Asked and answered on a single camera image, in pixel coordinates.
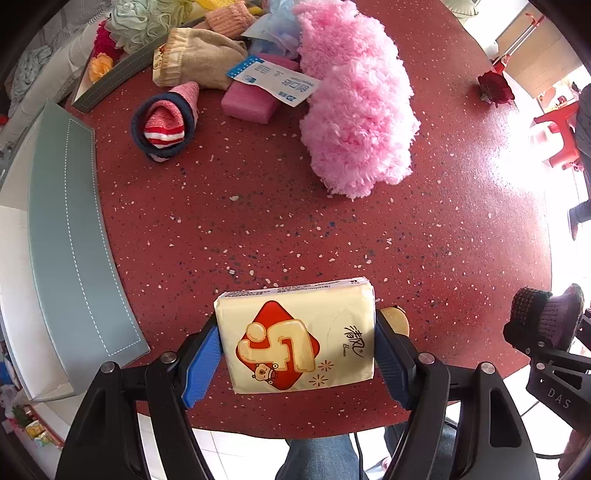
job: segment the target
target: jeans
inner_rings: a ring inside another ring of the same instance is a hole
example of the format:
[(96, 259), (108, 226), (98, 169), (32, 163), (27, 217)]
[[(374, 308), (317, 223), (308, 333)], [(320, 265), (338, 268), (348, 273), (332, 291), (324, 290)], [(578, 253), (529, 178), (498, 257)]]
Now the jeans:
[[(393, 454), (406, 422), (386, 427), (384, 440)], [(431, 480), (448, 480), (452, 471), (456, 431), (447, 423), (439, 441)], [(349, 435), (304, 440), (287, 440), (290, 451), (275, 480), (359, 480), (359, 459)]]

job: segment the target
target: person's leg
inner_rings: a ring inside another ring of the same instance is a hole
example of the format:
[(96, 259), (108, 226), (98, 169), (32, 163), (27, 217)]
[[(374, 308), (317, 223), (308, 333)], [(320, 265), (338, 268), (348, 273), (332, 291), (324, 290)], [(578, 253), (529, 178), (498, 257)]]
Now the person's leg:
[(286, 441), (290, 451), (275, 480), (359, 479), (359, 458), (349, 435)]
[[(384, 440), (386, 441), (386, 447), (390, 455), (394, 455), (394, 451), (407, 425), (408, 422), (405, 421), (386, 427)], [(452, 425), (457, 427), (455, 422), (446, 419), (446, 423), (443, 425), (441, 439), (439, 440), (439, 448), (437, 449), (435, 461), (433, 462), (430, 480), (449, 480), (449, 476), (452, 473), (453, 447), (456, 442), (456, 429)]]
[(577, 239), (579, 224), (591, 220), (591, 200), (579, 203), (569, 210), (569, 228), (573, 240)]

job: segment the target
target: pink knitted fabric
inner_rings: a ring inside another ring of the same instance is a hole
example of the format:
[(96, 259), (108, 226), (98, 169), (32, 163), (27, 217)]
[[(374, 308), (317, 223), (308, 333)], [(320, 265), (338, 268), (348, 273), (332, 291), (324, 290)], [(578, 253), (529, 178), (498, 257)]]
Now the pink knitted fabric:
[(304, 2), (301, 69), (322, 84), (300, 122), (311, 166), (331, 193), (366, 197), (377, 181), (410, 175), (410, 145), (420, 126), (398, 49), (374, 18), (351, 1)]

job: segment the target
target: pink sponge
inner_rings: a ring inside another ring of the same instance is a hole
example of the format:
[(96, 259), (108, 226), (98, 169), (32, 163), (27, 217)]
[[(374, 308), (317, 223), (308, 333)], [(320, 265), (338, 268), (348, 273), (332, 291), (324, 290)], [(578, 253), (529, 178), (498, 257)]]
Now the pink sponge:
[[(263, 60), (281, 65), (286, 69), (297, 71), (299, 68), (297, 62), (284, 57), (266, 53), (261, 53), (259, 56)], [(226, 115), (240, 120), (267, 124), (277, 110), (279, 103), (279, 100), (273, 95), (256, 85), (233, 82), (222, 98), (222, 110)]]

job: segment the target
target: round table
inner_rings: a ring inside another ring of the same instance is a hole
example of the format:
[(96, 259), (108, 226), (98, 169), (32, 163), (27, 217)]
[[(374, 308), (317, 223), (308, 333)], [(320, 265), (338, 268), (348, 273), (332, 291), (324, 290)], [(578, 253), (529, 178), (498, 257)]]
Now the round table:
[[(224, 116), (223, 92), (202, 91), (193, 142), (162, 164), (129, 134), (134, 110), (161, 91), (150, 69), (90, 114), (77, 113), (96, 129), (109, 242), (151, 347), (137, 364), (177, 349), (224, 291), (360, 275), (372, 281), (378, 307), (406, 309), (419, 351), (466, 367), (490, 360), (502, 375), (527, 363), (502, 326), (520, 287), (549, 289), (550, 246), (519, 113), (479, 99), (476, 77), (491, 64), (441, 2), (359, 7), (398, 45), (422, 123), (414, 173), (397, 186), (377, 184), (367, 198), (329, 195), (312, 172), (298, 126), (305, 104), (282, 105), (258, 125)], [(370, 429), (405, 415), (378, 369), (373, 380), (344, 387), (236, 395), (223, 360), (189, 411), (194, 427), (280, 438)]]

